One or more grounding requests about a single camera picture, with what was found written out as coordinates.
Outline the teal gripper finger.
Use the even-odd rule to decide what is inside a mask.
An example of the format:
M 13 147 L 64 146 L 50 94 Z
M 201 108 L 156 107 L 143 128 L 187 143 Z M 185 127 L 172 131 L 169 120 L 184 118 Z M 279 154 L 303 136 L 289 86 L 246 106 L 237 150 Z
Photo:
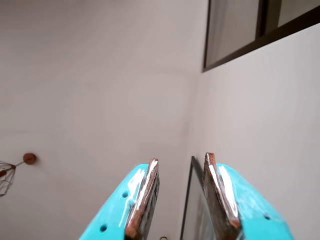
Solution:
M 138 164 L 88 224 L 81 240 L 146 240 L 160 188 L 159 160 Z
M 203 190 L 216 240 L 292 240 L 284 218 L 236 170 L 204 157 Z

